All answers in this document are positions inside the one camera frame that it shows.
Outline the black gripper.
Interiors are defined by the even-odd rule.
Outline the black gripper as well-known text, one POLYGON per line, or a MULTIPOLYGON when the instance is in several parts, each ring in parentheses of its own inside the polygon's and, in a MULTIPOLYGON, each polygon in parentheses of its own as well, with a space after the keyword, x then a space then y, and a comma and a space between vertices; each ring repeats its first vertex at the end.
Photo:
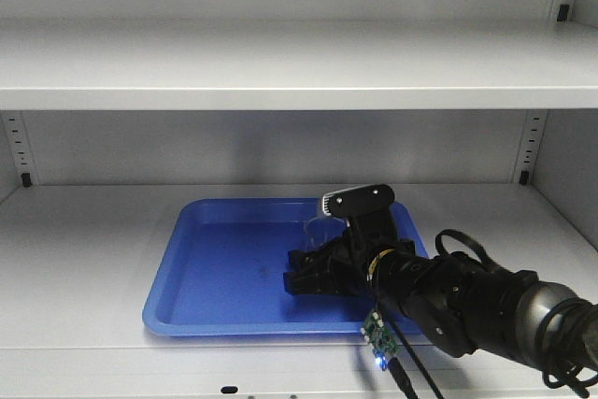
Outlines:
POLYGON ((365 296, 372 290, 377 263, 394 252, 415 255, 415 242, 396 232, 358 235, 347 229, 317 249, 289 251, 288 262, 293 271, 319 272, 285 272, 284 290, 291 295, 365 296))

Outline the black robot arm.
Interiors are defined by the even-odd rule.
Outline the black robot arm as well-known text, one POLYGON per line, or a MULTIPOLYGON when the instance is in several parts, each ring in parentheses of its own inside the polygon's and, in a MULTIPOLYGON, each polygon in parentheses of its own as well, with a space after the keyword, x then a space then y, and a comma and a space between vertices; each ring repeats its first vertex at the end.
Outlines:
POLYGON ((587 398, 597 378, 597 306, 569 287, 512 272, 468 235, 447 229, 435 238, 437 256, 417 255, 394 227, 349 227, 314 251, 293 250, 286 292, 370 295, 413 320, 446 354, 478 349, 530 366, 551 389, 587 398))

